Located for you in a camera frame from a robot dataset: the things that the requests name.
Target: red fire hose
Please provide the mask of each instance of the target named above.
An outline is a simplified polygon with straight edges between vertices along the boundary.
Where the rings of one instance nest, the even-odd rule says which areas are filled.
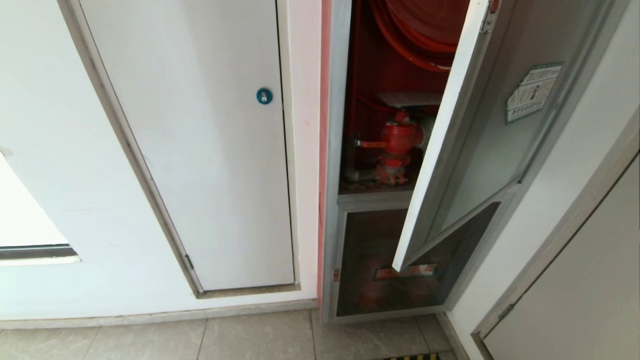
[[[369,4],[383,36],[402,57],[428,71],[451,69],[451,59],[441,56],[456,51],[468,0],[376,0]]]

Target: gray door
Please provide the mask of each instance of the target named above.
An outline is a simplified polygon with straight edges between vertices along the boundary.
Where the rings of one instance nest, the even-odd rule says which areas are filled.
[[[495,360],[640,359],[640,160],[484,339]]]
[[[202,288],[294,282],[275,1],[81,5]]]
[[[613,2],[500,2],[493,28],[485,23],[481,30],[460,91],[470,95],[460,95],[452,114],[440,108],[396,270],[523,178]]]

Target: yellow black striped mat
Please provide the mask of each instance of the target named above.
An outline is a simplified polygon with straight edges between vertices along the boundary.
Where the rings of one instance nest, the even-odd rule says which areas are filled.
[[[438,356],[438,354],[424,354],[424,355],[388,357],[382,360],[440,360],[440,356]]]

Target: cabinet lower compartment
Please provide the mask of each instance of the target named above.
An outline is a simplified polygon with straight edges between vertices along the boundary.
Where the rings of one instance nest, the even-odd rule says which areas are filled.
[[[336,316],[443,305],[499,206],[485,207],[400,273],[391,264],[406,209],[346,213]]]

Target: baseboard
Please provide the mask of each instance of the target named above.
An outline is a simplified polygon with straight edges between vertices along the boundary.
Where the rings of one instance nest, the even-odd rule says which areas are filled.
[[[437,313],[436,318],[438,319],[440,326],[442,326],[442,330],[447,336],[447,339],[449,339],[451,348],[453,348],[453,352],[456,354],[458,360],[469,360],[469,355],[467,355],[465,348],[460,342],[460,338],[456,334],[456,331],[453,329],[453,325],[451,325],[449,317],[447,317],[447,313]]]
[[[167,313],[103,316],[96,318],[63,318],[42,320],[3,320],[0,329],[55,329],[61,327],[98,327],[135,325],[140,323],[174,322],[226,316],[277,313],[279,311],[305,310],[317,307],[316,299],[272,302],[243,306],[214,307],[202,310],[170,311]]]

